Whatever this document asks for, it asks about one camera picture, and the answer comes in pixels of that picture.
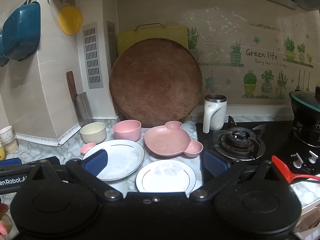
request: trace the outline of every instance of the wall baseboard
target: wall baseboard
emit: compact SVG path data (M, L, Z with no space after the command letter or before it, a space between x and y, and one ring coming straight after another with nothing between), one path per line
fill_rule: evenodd
M58 139L33 136L33 135L28 135L23 133L15 133L15 136L17 139L21 139L29 142L50 145L50 146L59 146L64 144L69 138L71 138L80 129L81 129L80 124L77 123L73 127L71 127L68 131L66 131L63 135L61 135Z
M196 106L191 116L203 116L204 106ZM266 105L228 105L226 115L231 116L280 116L292 115L291 106L266 106Z

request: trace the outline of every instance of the pink bear-shaped plate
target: pink bear-shaped plate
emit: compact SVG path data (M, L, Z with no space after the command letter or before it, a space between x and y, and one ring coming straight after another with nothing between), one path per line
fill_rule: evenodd
M161 156L175 156L180 153L189 157L198 156L203 150L203 145L191 140L181 126L181 122L170 121L165 125L149 129L144 135L146 146Z

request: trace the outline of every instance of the white thermos cup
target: white thermos cup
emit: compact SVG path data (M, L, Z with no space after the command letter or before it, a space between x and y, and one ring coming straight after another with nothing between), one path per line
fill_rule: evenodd
M227 111L227 98L224 95L211 94L204 98L203 132L218 131L224 124Z

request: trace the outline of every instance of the round wooden cutting board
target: round wooden cutting board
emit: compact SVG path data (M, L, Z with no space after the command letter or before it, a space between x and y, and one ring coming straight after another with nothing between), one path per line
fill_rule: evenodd
M182 45L148 39L119 56L109 87L122 114L154 127L192 112L201 96L202 76L198 63Z

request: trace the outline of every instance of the cleaver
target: cleaver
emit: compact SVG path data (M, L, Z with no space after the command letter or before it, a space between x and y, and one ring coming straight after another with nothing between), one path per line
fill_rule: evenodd
M84 127L86 124L93 122L92 112L87 97L87 93L83 92L79 95L77 94L75 79L73 77L72 71L67 72L67 81L73 105L75 106L78 121L80 123L80 126Z

